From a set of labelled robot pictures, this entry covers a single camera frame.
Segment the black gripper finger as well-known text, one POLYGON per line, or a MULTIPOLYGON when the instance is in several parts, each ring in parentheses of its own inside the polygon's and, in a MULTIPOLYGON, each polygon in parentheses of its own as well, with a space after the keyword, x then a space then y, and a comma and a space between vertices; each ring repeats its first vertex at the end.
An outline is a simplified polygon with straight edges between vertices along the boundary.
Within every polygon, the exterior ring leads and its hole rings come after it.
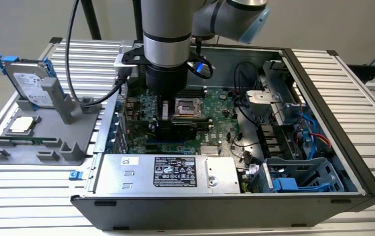
POLYGON ((175 109, 175 100, 158 99, 158 133, 167 133, 171 131, 172 115, 175 109))

